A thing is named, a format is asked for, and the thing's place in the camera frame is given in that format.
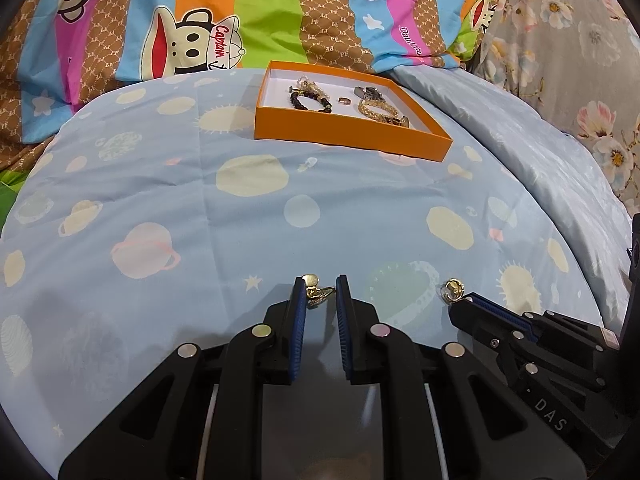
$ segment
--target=planet print fabric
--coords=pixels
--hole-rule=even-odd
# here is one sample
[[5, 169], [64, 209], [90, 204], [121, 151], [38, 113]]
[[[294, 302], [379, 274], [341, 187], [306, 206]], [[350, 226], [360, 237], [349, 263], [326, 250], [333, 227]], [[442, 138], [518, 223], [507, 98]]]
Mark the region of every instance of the planet print fabric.
[[498, 0], [27, 0], [0, 43], [0, 132], [55, 134], [131, 82], [270, 60], [360, 72], [457, 67]]
[[[53, 478], [179, 344], [228, 342], [305, 273], [346, 274], [435, 347], [458, 338], [449, 278], [519, 314], [602, 323], [554, 222], [455, 120], [412, 94], [453, 139], [442, 163], [254, 140], [263, 74], [109, 92], [25, 182], [0, 238], [0, 403]], [[378, 391], [344, 380], [331, 309], [308, 312], [300, 378], [266, 388], [263, 415], [263, 478], [382, 478]]]

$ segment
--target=white star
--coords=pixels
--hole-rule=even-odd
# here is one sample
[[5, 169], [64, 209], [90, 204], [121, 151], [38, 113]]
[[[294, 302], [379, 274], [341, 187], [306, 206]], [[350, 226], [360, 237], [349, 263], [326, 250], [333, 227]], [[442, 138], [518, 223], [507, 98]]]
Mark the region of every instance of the white star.
[[53, 99], [49, 97], [46, 90], [42, 91], [40, 97], [34, 97], [31, 100], [33, 104], [33, 116], [39, 117], [40, 115], [51, 115], [51, 105], [54, 103]]
[[248, 278], [244, 278], [244, 280], [246, 281], [245, 292], [249, 292], [252, 288], [259, 290], [258, 285], [262, 281], [262, 278], [258, 278], [258, 276], [249, 276]]
[[455, 52], [456, 54], [464, 54], [466, 52], [465, 44], [462, 43], [462, 41], [460, 41], [460, 43], [456, 43], [453, 46], [453, 52]]
[[382, 22], [372, 17], [370, 14], [362, 17], [363, 21], [367, 25], [369, 30], [374, 30], [375, 28], [379, 28], [380, 30], [385, 30], [385, 27], [382, 26]]

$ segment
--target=gray floral fabric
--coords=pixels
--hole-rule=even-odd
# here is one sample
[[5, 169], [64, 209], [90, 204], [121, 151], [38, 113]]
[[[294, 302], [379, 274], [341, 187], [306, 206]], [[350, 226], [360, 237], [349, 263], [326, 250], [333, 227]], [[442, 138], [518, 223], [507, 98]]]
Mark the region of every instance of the gray floral fabric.
[[640, 212], [640, 38], [616, 0], [500, 0], [473, 72], [593, 154]]

